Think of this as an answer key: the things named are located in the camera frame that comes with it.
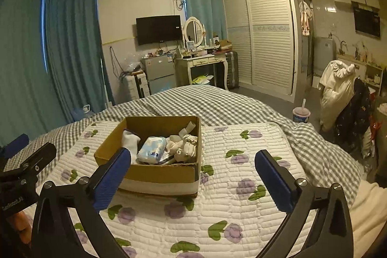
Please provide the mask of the cream fluffy plush toy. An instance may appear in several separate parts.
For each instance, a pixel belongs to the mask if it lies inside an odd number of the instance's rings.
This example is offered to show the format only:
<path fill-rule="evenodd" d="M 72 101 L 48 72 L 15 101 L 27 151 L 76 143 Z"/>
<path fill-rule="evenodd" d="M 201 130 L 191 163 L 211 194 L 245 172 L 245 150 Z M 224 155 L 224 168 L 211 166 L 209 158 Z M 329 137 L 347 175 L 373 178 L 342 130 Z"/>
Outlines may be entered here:
<path fill-rule="evenodd" d="M 167 138 L 165 152 L 177 163 L 190 162 L 197 155 L 197 136 L 189 133 L 183 137 L 171 135 Z"/>

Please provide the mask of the grey checked bed sheet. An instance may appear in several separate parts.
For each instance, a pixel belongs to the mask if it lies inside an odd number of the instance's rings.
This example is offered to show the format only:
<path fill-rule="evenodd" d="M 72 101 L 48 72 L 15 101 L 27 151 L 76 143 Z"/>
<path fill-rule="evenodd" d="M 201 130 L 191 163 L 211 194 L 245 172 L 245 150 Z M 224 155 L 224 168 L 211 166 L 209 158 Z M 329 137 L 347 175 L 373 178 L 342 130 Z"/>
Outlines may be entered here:
<path fill-rule="evenodd" d="M 348 205 L 352 206 L 356 199 L 363 174 L 361 164 L 338 145 L 325 140 L 312 124 L 293 122 L 259 100 L 206 85 L 172 88 L 53 129 L 35 138 L 21 153 L 11 158 L 6 169 L 19 166 L 22 160 L 47 142 L 53 143 L 58 155 L 62 156 L 93 122 L 120 122 L 129 116 L 197 116 L 204 126 L 274 122 L 283 130 L 307 180 L 320 187 L 340 183 Z"/>

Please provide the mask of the white floral quilted mat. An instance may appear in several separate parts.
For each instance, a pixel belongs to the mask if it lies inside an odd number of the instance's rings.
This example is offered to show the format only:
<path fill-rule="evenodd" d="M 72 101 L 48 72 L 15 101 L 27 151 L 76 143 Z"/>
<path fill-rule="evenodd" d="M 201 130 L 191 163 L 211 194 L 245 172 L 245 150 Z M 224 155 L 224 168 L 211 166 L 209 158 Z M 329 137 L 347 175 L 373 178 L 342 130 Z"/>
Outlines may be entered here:
<path fill-rule="evenodd" d="M 269 123 L 202 129 L 196 197 L 117 191 L 101 218 L 131 257 L 255 257 L 273 236 L 280 212 L 254 167 L 267 150 L 295 178 L 304 170 L 281 128 Z"/>

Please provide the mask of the blue tissue pack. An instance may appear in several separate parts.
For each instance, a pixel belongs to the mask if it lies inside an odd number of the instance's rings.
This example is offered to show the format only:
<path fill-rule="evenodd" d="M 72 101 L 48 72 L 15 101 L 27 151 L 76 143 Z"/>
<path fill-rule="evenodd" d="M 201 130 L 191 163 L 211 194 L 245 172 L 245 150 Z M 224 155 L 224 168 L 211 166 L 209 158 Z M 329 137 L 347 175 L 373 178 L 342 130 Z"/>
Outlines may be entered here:
<path fill-rule="evenodd" d="M 166 145 L 167 141 L 164 137 L 148 137 L 137 153 L 137 160 L 141 163 L 158 164 Z"/>

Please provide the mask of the white suitcase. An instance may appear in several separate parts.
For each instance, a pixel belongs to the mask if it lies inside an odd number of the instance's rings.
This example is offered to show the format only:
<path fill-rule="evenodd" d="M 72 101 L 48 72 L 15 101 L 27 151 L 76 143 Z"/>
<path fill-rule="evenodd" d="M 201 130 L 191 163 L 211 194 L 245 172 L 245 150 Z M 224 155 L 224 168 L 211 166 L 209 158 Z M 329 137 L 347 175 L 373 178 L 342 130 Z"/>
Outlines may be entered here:
<path fill-rule="evenodd" d="M 148 81 L 143 71 L 126 75 L 123 83 L 125 84 L 127 96 L 131 101 L 150 96 Z"/>

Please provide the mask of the brown cardboard box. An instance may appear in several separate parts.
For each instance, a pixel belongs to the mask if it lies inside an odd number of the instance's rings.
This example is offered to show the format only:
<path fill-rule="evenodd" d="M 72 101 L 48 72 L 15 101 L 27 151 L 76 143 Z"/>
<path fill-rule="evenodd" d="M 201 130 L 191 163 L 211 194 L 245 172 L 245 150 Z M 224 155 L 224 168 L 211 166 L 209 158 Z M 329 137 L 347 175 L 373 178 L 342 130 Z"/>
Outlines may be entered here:
<path fill-rule="evenodd" d="M 193 162 L 170 165 L 132 164 L 120 189 L 156 196 L 195 196 L 199 190 L 201 170 L 201 121 L 197 116 L 125 117 L 103 140 L 94 156 L 103 165 L 121 148 L 122 135 L 128 130 L 140 138 L 138 148 L 149 136 L 177 135 L 189 123 L 195 124 L 191 135 L 197 137 L 197 155 Z"/>

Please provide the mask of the white jacket on chair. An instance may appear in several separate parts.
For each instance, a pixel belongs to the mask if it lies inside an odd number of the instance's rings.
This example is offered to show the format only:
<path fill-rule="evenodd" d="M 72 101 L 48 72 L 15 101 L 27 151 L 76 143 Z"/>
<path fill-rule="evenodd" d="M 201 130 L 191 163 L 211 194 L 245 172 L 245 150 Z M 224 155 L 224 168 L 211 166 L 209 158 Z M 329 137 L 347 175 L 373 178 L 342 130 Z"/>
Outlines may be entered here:
<path fill-rule="evenodd" d="M 354 96 L 356 79 L 354 64 L 347 65 L 343 61 L 330 61 L 319 82 L 322 88 L 320 100 L 320 124 L 327 132 L 335 125 L 335 121 Z"/>

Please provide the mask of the grey mini fridge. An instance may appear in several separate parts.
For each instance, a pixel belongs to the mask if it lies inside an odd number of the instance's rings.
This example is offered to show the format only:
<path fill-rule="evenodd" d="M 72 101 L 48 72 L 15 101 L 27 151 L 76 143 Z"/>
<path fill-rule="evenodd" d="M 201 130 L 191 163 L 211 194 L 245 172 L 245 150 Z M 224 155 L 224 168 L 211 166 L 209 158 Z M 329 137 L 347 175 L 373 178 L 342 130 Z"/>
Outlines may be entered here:
<path fill-rule="evenodd" d="M 156 94 L 177 86 L 172 57 L 164 54 L 151 58 L 142 58 L 151 94 Z"/>

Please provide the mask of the white dressing table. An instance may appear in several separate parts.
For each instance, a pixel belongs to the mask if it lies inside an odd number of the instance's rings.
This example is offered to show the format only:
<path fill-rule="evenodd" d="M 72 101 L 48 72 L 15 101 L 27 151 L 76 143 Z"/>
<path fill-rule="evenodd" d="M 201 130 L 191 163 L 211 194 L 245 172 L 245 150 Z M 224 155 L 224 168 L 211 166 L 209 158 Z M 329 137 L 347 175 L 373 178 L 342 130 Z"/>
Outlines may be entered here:
<path fill-rule="evenodd" d="M 194 58 L 175 58 L 174 70 L 177 81 L 177 86 L 192 85 L 192 69 L 195 67 L 212 66 L 214 73 L 215 86 L 218 86 L 218 79 L 216 75 L 216 64 L 222 64 L 223 71 L 223 89 L 228 90 L 227 76 L 228 76 L 228 62 L 225 54 L 208 54 Z"/>

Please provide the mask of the grey washing machine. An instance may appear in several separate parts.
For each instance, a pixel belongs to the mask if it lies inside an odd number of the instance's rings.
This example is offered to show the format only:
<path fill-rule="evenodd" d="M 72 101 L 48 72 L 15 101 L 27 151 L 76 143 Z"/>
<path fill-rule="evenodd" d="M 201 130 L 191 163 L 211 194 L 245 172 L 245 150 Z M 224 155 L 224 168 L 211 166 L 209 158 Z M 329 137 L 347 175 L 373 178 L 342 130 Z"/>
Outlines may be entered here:
<path fill-rule="evenodd" d="M 329 37 L 314 37 L 313 45 L 313 74 L 322 76 L 328 64 L 336 59 L 336 43 Z"/>

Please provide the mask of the dark suitcase by table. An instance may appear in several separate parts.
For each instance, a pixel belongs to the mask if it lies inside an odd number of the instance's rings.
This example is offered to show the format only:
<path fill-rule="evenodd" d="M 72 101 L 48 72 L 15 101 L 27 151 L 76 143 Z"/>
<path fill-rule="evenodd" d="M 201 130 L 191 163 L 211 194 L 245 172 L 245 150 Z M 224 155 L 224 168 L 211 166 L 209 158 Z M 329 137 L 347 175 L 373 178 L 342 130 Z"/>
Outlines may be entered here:
<path fill-rule="evenodd" d="M 238 53 L 230 51 L 226 53 L 228 63 L 227 87 L 229 90 L 239 87 Z"/>

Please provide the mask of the white oval vanity mirror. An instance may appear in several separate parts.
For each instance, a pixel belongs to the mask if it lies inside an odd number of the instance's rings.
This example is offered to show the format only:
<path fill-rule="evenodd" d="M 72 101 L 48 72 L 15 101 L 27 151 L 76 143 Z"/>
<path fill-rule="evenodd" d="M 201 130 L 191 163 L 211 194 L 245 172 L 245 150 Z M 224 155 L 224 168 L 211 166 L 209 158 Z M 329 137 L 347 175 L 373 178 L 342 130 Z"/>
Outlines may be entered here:
<path fill-rule="evenodd" d="M 186 48 L 192 52 L 196 51 L 204 43 L 204 25 L 196 17 L 189 17 L 183 27 L 183 36 Z"/>

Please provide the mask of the black range hood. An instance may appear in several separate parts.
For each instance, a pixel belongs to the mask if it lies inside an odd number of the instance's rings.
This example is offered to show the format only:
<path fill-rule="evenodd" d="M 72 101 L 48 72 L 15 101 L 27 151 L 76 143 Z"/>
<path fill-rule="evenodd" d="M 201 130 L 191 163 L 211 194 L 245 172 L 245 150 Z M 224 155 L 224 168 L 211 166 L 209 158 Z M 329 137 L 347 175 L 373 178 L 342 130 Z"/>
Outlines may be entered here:
<path fill-rule="evenodd" d="M 379 10 L 361 3 L 353 3 L 352 8 L 356 33 L 380 39 Z"/>

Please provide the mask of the white louvred wardrobe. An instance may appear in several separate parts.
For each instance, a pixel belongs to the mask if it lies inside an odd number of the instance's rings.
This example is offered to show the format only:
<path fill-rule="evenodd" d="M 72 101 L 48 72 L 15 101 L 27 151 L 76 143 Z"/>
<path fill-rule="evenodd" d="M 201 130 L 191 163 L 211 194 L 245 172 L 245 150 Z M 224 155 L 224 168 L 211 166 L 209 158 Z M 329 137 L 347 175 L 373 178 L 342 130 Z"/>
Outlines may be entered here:
<path fill-rule="evenodd" d="M 240 86 L 294 102 L 301 89 L 301 0 L 222 1 Z"/>

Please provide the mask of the black wall television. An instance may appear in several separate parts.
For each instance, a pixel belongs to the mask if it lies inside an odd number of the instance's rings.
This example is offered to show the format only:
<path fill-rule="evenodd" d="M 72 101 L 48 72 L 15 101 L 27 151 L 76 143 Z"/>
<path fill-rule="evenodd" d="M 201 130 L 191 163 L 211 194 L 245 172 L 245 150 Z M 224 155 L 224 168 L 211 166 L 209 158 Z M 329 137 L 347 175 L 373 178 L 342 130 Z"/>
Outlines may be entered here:
<path fill-rule="evenodd" d="M 182 40 L 180 16 L 137 18 L 136 37 L 139 45 Z"/>

